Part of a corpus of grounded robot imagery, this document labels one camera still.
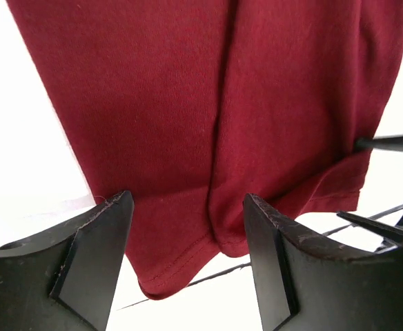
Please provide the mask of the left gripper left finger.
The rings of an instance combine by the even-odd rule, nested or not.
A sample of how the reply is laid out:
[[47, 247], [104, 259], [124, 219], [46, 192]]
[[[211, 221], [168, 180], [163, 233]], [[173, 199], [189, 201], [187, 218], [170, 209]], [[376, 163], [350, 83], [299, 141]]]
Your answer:
[[0, 247], [0, 331], [105, 330], [134, 202], [91, 210]]

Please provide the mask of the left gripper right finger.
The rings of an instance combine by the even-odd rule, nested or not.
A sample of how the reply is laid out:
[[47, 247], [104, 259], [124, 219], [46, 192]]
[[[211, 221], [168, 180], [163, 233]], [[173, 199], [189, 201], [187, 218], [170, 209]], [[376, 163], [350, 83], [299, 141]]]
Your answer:
[[264, 330], [403, 330], [403, 241], [363, 251], [254, 194], [244, 225]]

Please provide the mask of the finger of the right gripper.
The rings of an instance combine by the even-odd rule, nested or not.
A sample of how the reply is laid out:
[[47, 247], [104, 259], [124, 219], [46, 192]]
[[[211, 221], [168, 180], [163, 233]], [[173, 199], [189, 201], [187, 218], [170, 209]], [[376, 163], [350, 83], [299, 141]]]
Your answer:
[[365, 230], [380, 235], [388, 241], [403, 241], [403, 229], [401, 228], [386, 225], [384, 223], [361, 217], [356, 214], [351, 214], [349, 212], [338, 212], [336, 215], [345, 221], [349, 221], [352, 224], [364, 228]]
[[403, 135], [378, 137], [378, 138], [359, 138], [355, 142], [358, 150], [388, 150], [394, 152], [403, 152]]

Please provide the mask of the dark red t shirt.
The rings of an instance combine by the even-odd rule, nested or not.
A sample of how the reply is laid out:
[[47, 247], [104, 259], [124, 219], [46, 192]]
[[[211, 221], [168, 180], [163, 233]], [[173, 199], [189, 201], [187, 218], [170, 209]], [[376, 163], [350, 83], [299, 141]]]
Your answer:
[[355, 210], [403, 55], [403, 1], [9, 1], [97, 202], [165, 299], [248, 253], [242, 202]]

